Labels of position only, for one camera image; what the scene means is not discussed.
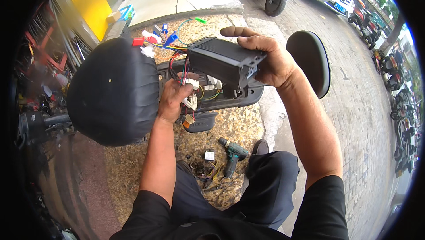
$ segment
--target small black box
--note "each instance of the small black box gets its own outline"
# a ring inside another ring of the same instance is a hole
[[[190,65],[234,90],[235,98],[247,95],[248,80],[255,76],[267,54],[249,50],[217,37],[204,37],[188,45]]]

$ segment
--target metal ring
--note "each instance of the metal ring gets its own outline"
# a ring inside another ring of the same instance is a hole
[[[189,166],[190,166],[190,168],[191,169],[196,169],[197,167],[198,167],[198,164],[196,163],[196,162],[191,162],[190,164],[189,164]]]

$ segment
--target brick pavement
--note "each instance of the brick pavement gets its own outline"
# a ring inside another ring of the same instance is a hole
[[[283,13],[274,18],[265,15],[265,0],[240,1],[246,18],[274,21],[286,38],[297,30],[311,30],[324,43],[332,81],[322,104],[341,142],[349,236],[375,239],[394,189],[395,138],[388,93],[375,71],[371,52],[358,30],[315,0],[290,0]],[[289,127],[280,134],[288,136]]]

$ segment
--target man's left hand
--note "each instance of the man's left hand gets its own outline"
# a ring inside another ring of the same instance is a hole
[[[189,72],[186,78],[199,79],[199,75]],[[159,101],[158,118],[163,121],[174,123],[182,111],[180,103],[193,92],[193,85],[187,83],[180,86],[180,83],[174,79],[170,79],[164,86],[164,91]]]

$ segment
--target black pants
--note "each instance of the black pants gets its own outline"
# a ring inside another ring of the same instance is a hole
[[[289,152],[252,155],[246,173],[249,185],[241,200],[220,211],[204,199],[194,177],[177,165],[172,222],[181,225],[196,218],[234,217],[241,212],[244,221],[277,230],[294,208],[292,194],[299,172],[298,158]]]

